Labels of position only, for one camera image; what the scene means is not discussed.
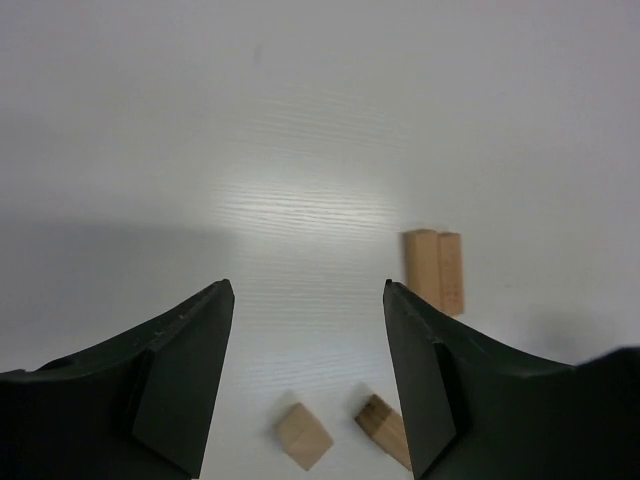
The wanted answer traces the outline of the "small light wood cube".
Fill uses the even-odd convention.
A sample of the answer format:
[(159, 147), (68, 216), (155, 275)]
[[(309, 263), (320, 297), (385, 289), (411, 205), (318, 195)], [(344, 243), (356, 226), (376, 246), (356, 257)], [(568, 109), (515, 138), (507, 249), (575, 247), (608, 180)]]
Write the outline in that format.
[(320, 420), (302, 403), (292, 405), (274, 429), (283, 451), (305, 471), (311, 470), (334, 445)]

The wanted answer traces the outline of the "long light wood block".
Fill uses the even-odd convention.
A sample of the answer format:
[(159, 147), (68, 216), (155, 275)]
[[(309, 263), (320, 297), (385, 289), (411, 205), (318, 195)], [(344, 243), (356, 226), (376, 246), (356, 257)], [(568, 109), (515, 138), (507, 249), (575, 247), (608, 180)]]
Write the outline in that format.
[(462, 238), (429, 229), (402, 234), (408, 288), (449, 316), (465, 310)]

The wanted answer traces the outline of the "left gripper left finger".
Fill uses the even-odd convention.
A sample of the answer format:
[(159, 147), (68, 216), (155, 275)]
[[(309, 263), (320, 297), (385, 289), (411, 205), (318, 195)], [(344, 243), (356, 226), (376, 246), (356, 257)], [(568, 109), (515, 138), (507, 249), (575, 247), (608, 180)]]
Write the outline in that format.
[(106, 341), (1, 376), (5, 479), (196, 479), (232, 326), (228, 280)]

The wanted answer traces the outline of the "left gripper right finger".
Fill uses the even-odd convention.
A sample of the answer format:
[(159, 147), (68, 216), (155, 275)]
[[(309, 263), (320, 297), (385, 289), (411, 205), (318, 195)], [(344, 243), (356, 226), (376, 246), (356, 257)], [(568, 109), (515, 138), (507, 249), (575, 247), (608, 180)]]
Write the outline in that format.
[(639, 351), (577, 365), (505, 345), (387, 281), (386, 331), (418, 479), (635, 479)]

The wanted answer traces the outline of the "light rectangular wood block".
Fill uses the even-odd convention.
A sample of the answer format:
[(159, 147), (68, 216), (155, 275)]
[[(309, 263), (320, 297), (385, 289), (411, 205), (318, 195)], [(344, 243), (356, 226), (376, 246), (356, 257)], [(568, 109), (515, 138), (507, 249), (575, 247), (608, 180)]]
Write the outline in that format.
[(386, 401), (377, 394), (370, 395), (354, 421), (387, 455), (412, 471), (403, 419)]

